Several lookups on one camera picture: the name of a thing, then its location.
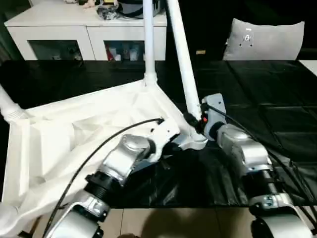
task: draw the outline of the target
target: white cabinet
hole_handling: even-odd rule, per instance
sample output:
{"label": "white cabinet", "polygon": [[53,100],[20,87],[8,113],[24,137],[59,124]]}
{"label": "white cabinet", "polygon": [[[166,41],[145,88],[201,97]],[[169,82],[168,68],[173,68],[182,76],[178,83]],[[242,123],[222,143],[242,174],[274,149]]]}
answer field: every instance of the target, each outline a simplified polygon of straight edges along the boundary
{"label": "white cabinet", "polygon": [[[142,19],[102,20],[96,8],[44,0],[5,23],[25,60],[109,60],[110,51],[143,60]],[[167,19],[154,17],[155,60],[165,60]]]}

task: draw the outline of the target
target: cabinet door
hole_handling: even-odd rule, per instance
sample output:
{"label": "cabinet door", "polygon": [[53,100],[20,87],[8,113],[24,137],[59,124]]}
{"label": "cabinet door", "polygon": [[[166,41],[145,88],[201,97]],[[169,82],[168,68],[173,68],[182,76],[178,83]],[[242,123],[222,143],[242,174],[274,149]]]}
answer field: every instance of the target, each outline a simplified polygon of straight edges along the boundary
{"label": "cabinet door", "polygon": [[95,60],[84,26],[8,27],[25,60]]}
{"label": "cabinet door", "polygon": [[[143,26],[87,27],[96,60],[141,61],[144,53]],[[154,27],[155,60],[165,60],[166,27]]]}

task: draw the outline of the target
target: glass cabinet door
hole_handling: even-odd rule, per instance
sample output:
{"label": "glass cabinet door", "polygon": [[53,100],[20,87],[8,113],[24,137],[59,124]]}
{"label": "glass cabinet door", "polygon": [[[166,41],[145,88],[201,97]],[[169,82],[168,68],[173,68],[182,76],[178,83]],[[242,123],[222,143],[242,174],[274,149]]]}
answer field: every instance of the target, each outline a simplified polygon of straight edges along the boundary
{"label": "glass cabinet door", "polygon": [[104,41],[108,61],[143,61],[144,41]]}
{"label": "glass cabinet door", "polygon": [[82,60],[76,40],[28,41],[38,60]]}

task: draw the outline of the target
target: white frame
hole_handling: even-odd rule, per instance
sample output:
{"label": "white frame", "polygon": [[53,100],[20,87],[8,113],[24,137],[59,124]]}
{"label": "white frame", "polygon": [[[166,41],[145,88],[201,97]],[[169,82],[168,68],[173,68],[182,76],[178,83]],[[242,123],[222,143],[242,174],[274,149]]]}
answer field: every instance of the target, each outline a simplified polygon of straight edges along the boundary
{"label": "white frame", "polygon": [[[96,60],[108,60],[104,41],[144,41],[143,26],[87,27]],[[154,27],[154,58],[165,60],[166,27]]]}
{"label": "white frame", "polygon": [[25,60],[37,60],[30,40],[76,40],[83,60],[95,60],[85,26],[8,27],[8,31]]}

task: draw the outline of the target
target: black cable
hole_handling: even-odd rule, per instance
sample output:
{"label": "black cable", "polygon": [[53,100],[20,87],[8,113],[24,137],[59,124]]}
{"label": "black cable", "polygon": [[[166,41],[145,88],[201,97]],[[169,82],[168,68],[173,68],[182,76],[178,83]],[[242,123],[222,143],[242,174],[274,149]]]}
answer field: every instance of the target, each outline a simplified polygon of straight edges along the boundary
{"label": "black cable", "polygon": [[49,221],[47,222],[46,224],[46,227],[45,227],[45,230],[44,230],[44,234],[43,234],[43,238],[45,237],[46,233],[48,232],[52,222],[53,222],[53,219],[58,211],[58,209],[60,208],[60,205],[61,203],[63,202],[65,196],[67,195],[71,185],[73,184],[74,180],[76,179],[76,177],[78,176],[78,174],[82,171],[82,169],[85,167],[85,165],[87,164],[87,162],[97,153],[97,151],[99,151],[106,143],[108,143],[110,140],[112,140],[113,138],[115,138],[116,136],[120,135],[121,133],[131,129],[131,128],[134,128],[136,126],[139,126],[139,125],[142,125],[142,124],[145,124],[145,123],[149,123],[149,122],[154,122],[154,121],[157,121],[157,122],[163,122],[164,119],[162,118],[155,118],[155,119],[149,119],[149,120],[144,120],[144,121],[141,121],[141,122],[138,122],[138,123],[135,123],[133,125],[130,125],[130,126],[127,126],[126,128],[124,129],[121,129],[120,131],[116,132],[115,134],[111,135],[110,137],[108,137],[103,143],[101,143],[88,157],[87,159],[81,164],[81,166],[77,169],[77,171],[75,172],[75,174],[73,175],[73,177],[71,178],[71,180],[69,181],[66,189],[64,190],[64,193],[62,194],[62,196],[60,197],[59,201],[57,202],[56,206],[54,207],[53,211],[52,211],[52,214],[50,216],[50,219]]}
{"label": "black cable", "polygon": [[307,193],[305,192],[303,187],[300,186],[300,184],[298,183],[296,178],[293,176],[291,171],[288,169],[288,167],[276,155],[274,155],[272,152],[268,151],[268,154],[270,155],[270,157],[273,157],[274,160],[279,163],[279,165],[283,168],[283,170],[286,172],[286,174],[290,177],[291,181],[295,184],[295,186],[297,187],[299,192],[304,195],[304,198],[308,201],[309,207],[310,207],[315,219],[317,220],[317,211],[316,211],[316,209],[314,207],[314,201],[312,201],[309,198],[309,196],[307,195]]}
{"label": "black cable", "polygon": [[[262,143],[261,140],[258,140],[247,128],[245,128],[240,122],[238,122],[236,119],[234,119],[233,117],[229,116],[228,114],[220,111],[219,109],[208,105],[208,104],[204,104],[204,106],[207,106],[208,108],[210,108],[211,110],[219,113],[220,115],[224,116],[225,118],[231,120],[232,122],[234,122],[236,125],[238,125],[241,129],[243,129],[249,136],[251,136],[251,138],[259,143]],[[276,156],[274,155],[271,151],[268,150],[268,154],[270,155],[270,157],[273,157],[275,161],[277,161],[279,163],[279,165],[283,168],[283,170],[286,172],[286,174],[290,177],[291,181],[296,185],[296,187],[298,188],[299,192],[304,196],[304,198],[307,200],[307,202],[309,203],[309,207],[312,210],[312,213],[315,217],[315,219],[317,220],[317,211],[314,207],[314,201],[311,200],[309,198],[309,196],[307,195],[306,191],[304,191],[304,189],[302,188],[302,186],[300,186],[300,184],[298,183],[298,181],[296,180],[296,178],[292,175],[292,173],[290,172],[290,170],[288,169],[288,167],[286,165],[283,164],[283,162]],[[313,223],[314,227],[317,229],[317,222],[314,221]]]}

